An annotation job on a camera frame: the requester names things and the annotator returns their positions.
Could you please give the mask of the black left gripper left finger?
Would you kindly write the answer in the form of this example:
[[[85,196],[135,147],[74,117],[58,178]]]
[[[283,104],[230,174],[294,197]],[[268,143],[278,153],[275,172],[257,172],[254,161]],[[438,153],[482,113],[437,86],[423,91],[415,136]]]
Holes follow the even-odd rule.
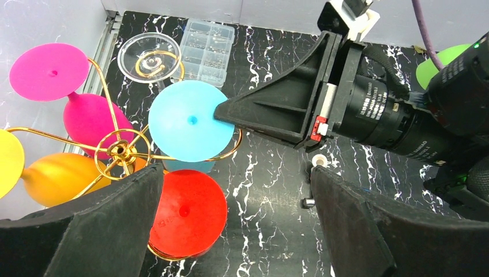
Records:
[[[155,163],[18,220],[1,220],[2,276],[138,276],[163,187]]]

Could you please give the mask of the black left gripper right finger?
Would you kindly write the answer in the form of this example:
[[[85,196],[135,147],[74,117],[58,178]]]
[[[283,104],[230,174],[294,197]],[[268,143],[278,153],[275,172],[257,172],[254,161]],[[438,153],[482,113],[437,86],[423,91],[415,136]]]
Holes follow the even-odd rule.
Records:
[[[487,276],[488,223],[428,212],[315,169],[337,276]]]

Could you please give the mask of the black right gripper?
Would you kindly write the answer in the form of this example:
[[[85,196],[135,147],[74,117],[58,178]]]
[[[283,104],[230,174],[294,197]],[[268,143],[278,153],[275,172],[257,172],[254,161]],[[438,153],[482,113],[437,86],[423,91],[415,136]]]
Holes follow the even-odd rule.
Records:
[[[458,137],[408,101],[386,54],[323,31],[312,49],[276,80],[219,104],[214,118],[307,152],[333,135],[444,166]]]

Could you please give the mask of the red wine glass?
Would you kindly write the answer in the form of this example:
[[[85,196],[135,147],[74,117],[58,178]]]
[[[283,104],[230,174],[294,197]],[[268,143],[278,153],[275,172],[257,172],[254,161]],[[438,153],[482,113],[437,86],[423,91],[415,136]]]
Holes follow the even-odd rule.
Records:
[[[221,236],[227,215],[224,192],[212,177],[195,170],[167,173],[148,248],[169,261],[202,256]]]

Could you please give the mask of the light blue wine glass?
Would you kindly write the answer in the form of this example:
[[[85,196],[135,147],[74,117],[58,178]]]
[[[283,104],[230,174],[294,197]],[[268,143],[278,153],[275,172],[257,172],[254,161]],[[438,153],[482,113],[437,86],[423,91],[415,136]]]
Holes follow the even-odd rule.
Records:
[[[235,127],[214,118],[216,107],[227,97],[203,81],[186,80],[164,88],[154,99],[148,115],[152,141],[169,171],[196,170],[209,173],[231,141]]]

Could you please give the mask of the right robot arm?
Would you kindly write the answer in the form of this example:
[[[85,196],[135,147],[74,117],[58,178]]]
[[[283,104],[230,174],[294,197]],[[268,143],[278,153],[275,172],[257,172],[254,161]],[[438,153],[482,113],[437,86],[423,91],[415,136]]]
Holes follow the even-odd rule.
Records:
[[[419,96],[396,78],[375,48],[324,31],[292,69],[213,116],[306,152],[343,136],[437,166],[424,187],[464,218],[488,221],[488,37]]]

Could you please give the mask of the orange yellow wine glass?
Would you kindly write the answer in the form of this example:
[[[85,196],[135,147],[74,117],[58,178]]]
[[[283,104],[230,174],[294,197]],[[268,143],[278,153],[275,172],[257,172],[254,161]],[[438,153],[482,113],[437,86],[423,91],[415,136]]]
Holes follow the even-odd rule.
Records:
[[[25,167],[19,139],[1,130],[1,197],[22,179],[32,199],[42,206],[53,207],[73,199],[99,174],[94,159],[74,153],[51,154]]]

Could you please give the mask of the clear wine glass gold rack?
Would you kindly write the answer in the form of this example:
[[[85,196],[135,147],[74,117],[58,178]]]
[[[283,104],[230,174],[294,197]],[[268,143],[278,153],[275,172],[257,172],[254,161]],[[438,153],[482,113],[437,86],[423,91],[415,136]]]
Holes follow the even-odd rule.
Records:
[[[158,32],[135,35],[121,46],[117,55],[119,70],[131,81],[157,84],[160,90],[165,81],[184,80],[185,66],[179,44],[170,36]]]

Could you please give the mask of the pink wine glass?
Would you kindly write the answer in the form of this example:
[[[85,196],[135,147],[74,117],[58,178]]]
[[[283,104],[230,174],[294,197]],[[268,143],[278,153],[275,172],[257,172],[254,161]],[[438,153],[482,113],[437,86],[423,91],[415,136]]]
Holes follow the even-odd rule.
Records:
[[[29,100],[49,102],[68,98],[63,123],[75,142],[108,148],[117,140],[134,139],[133,128],[121,109],[91,93],[76,93],[89,75],[90,61],[77,47],[48,43],[23,53],[13,64],[9,81]]]

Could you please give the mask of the clear plastic screw box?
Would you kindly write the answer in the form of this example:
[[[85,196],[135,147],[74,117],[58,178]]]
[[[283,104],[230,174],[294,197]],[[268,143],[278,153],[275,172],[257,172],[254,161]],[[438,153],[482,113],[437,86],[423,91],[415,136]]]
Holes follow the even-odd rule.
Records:
[[[222,88],[234,40],[234,27],[189,19],[180,42],[183,79]]]

